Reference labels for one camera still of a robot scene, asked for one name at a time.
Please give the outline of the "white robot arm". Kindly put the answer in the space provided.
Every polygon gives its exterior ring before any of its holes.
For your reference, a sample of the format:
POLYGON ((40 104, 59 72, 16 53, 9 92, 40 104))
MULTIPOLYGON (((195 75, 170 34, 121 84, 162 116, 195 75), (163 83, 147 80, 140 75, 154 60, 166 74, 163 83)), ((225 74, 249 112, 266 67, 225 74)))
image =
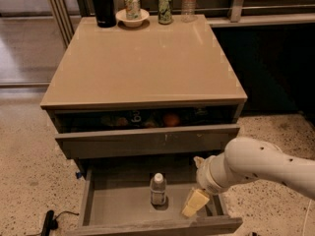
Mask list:
POLYGON ((315 161, 284 153, 278 146, 252 138, 238 137, 219 155, 195 156, 197 187, 192 188, 181 214, 193 216, 211 196, 231 186, 259 179, 276 182, 315 199, 315 161))

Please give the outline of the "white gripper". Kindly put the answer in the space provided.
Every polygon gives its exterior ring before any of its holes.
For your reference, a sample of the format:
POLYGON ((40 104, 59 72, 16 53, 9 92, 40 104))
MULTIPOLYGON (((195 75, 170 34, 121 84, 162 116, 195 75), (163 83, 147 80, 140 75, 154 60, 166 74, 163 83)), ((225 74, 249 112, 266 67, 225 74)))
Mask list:
POLYGON ((228 167, 223 153, 208 158, 195 156, 194 162, 197 167, 196 181, 203 190, 196 188, 190 190, 181 211, 185 217, 193 216, 209 202, 210 196, 207 193, 211 195, 223 193, 236 183, 235 174, 228 167))

